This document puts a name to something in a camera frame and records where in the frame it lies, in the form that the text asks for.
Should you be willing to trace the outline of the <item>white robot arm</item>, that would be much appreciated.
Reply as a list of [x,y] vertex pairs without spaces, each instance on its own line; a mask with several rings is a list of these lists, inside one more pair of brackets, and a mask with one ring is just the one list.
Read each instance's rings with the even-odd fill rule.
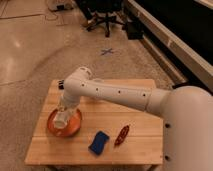
[[63,82],[53,125],[63,128],[83,96],[146,111],[163,119],[163,171],[213,171],[213,95],[196,86],[173,90],[116,85],[79,67]]

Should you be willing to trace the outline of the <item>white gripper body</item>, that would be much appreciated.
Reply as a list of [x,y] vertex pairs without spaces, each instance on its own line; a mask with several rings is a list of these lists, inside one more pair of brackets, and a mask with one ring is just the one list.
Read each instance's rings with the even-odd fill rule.
[[68,121],[71,117],[69,110],[58,111],[53,119],[53,125],[57,129],[63,129],[67,126]]

